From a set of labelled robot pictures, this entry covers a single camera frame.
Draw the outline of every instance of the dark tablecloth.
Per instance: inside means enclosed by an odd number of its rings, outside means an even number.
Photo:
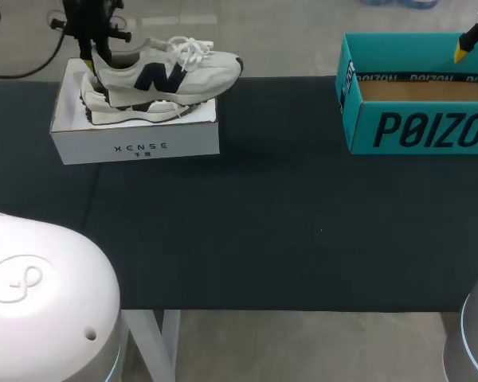
[[[334,77],[241,79],[221,155],[63,166],[57,84],[0,82],[0,211],[94,240],[124,309],[458,310],[478,156],[349,154]]]

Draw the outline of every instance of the new balance sneaker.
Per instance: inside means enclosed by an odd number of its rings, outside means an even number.
[[[187,106],[219,96],[242,72],[238,56],[212,48],[210,41],[186,37],[150,39],[136,51],[115,54],[110,64],[93,49],[92,60],[113,107],[156,100]]]
[[[81,100],[87,108],[87,119],[94,125],[121,123],[133,119],[160,123],[186,114],[189,106],[173,102],[155,101],[130,107],[111,107],[107,102],[107,92],[90,72],[84,74],[81,83]]]

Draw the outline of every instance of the white robot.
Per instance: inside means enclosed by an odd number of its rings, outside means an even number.
[[[82,235],[0,213],[0,382],[119,382],[120,293]]]

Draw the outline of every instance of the floor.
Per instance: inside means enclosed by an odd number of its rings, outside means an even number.
[[[442,0],[434,10],[372,7],[358,0],[125,0],[117,12],[134,33],[211,40],[239,53],[244,76],[325,76],[335,73],[346,31],[457,31],[476,20],[478,0]],[[37,67],[58,33],[47,13],[54,0],[0,0],[0,74]],[[59,81],[70,57],[68,39],[55,61],[28,80]],[[439,314],[185,311],[178,382],[442,382],[445,327]],[[125,382],[146,381],[141,360]]]
[[[0,0],[0,74],[37,67],[50,55],[58,32],[48,27],[54,0]],[[478,0],[442,0],[434,10],[400,5],[365,6],[359,0],[125,0],[116,12],[127,24],[133,49],[145,37],[175,35],[214,41],[216,50],[239,53],[245,76],[324,76],[335,73],[346,31],[457,31],[476,20]],[[51,13],[49,18],[64,16]],[[61,79],[65,62],[79,54],[68,39],[57,59],[30,80]]]
[[[457,314],[185,311],[178,382],[445,382]],[[130,341],[123,382],[151,382]]]

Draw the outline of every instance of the white box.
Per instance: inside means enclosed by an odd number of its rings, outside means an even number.
[[[50,134],[65,165],[219,154],[215,99],[164,123],[94,126],[80,100],[87,71],[82,60],[69,60],[55,106]]]

